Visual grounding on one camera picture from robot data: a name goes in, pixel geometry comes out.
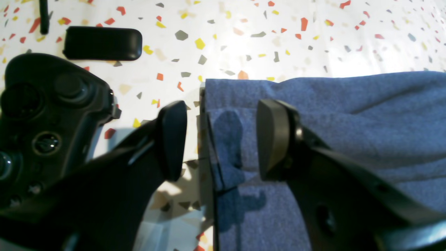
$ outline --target blue fabric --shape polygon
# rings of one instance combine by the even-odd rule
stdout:
[[[221,251],[310,250],[284,183],[260,180],[256,107],[278,99],[335,151],[446,213],[446,74],[405,72],[282,83],[207,79]]]

